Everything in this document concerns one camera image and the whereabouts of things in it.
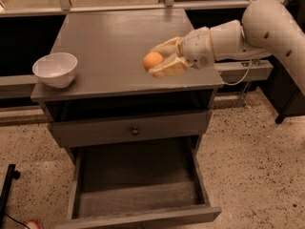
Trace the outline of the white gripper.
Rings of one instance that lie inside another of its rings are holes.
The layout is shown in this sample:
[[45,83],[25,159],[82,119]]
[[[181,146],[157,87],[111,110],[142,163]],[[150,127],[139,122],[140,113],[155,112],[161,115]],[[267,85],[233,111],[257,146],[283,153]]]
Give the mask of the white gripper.
[[215,62],[211,33],[207,27],[190,31],[184,38],[171,38],[153,47],[151,52],[168,57],[149,70],[149,74],[155,78],[182,74],[190,67],[210,67]]

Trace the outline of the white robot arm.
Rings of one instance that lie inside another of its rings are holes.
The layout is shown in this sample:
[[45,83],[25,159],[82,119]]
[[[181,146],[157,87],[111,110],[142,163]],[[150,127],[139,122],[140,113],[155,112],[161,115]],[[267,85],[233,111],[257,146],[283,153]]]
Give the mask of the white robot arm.
[[217,61],[255,60],[274,56],[305,94],[305,34],[288,10],[275,0],[256,0],[242,20],[202,27],[174,37],[154,48],[164,61],[149,69],[160,78],[190,67],[210,67]]

